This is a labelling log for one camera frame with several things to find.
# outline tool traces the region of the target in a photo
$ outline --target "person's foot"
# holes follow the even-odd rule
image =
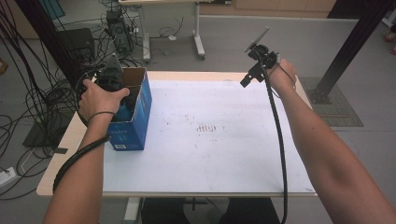
[[[396,46],[393,49],[390,50],[390,53],[393,54],[393,55],[396,55]]]
[[[393,33],[390,29],[384,32],[384,40],[386,42],[392,42],[396,39],[396,33]]]

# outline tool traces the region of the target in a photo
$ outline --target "table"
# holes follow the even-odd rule
[[[244,75],[148,71],[153,101],[145,150],[120,152],[106,143],[104,196],[283,196],[276,126],[265,84],[252,81],[244,89],[239,84]],[[299,81],[296,90],[308,103]],[[316,195],[292,143],[283,106],[279,100],[276,105],[289,196]],[[53,156],[38,195],[52,195],[58,170],[76,152],[85,130],[75,115],[59,145],[68,150]],[[135,211],[137,203],[131,203]]]
[[[141,24],[142,34],[143,34],[143,60],[149,62],[150,52],[149,52],[149,34],[146,30],[145,23],[145,13],[142,5],[145,4],[171,4],[171,3],[188,3],[192,2],[195,4],[195,30],[192,31],[194,37],[195,46],[198,51],[198,55],[201,59],[205,58],[204,46],[202,44],[201,36],[199,34],[199,12],[200,4],[199,2],[211,2],[212,0],[119,0],[121,5],[125,6],[135,6],[137,13],[139,15],[139,20]]]

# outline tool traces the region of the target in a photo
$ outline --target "open box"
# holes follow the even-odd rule
[[[121,80],[135,99],[134,111],[129,121],[112,121],[107,134],[117,151],[143,150],[152,101],[147,70],[144,67],[123,68]]]

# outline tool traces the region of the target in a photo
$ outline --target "floor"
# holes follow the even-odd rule
[[[191,37],[193,19],[184,20],[177,40],[152,39],[152,59],[145,66],[148,71],[221,71],[246,72],[254,61],[244,52],[264,26],[271,29],[263,38],[262,44],[270,50],[280,52],[281,57],[293,62],[300,77],[322,77],[335,54],[347,39],[356,24],[354,20],[313,20],[257,17],[215,17],[204,16],[201,22],[201,36],[206,57],[202,61],[196,56],[196,49]],[[345,95],[363,127],[334,128],[361,159],[373,179],[383,190],[390,203],[396,207],[396,177],[394,175],[396,160],[396,104],[394,100],[396,84],[396,56],[389,50],[396,43],[385,43],[381,34],[385,25],[378,24],[369,40],[350,64],[337,83]],[[28,42],[37,54],[43,58],[40,45],[35,40]],[[0,43],[1,58],[10,64],[7,72],[0,76],[0,114],[17,119],[25,110],[26,87],[21,76],[11,61],[5,46]],[[40,72],[40,65],[35,63],[32,55],[32,67],[38,85],[45,86],[45,76]],[[55,72],[56,64],[49,59],[49,66]],[[0,118],[0,125],[7,120]],[[7,151],[0,157],[0,166],[4,168],[18,166],[20,172],[28,170],[41,161],[29,156],[32,150],[21,143],[32,127],[34,120],[22,119],[7,146]],[[42,153],[37,149],[35,154]],[[45,169],[50,160],[46,159],[33,167],[29,174]],[[5,192],[10,185],[0,188],[0,223],[40,223],[46,211],[49,198],[29,193],[18,199],[6,200],[33,190],[42,173],[32,177],[20,178],[18,185]],[[210,223],[209,210],[218,207],[223,210],[227,200],[222,198],[199,198],[196,209],[185,205],[185,212],[192,224]],[[274,198],[278,216],[283,216],[282,198]],[[104,198],[100,223],[121,223],[126,205],[125,198]],[[332,223],[323,205],[317,197],[290,198],[289,223]]]

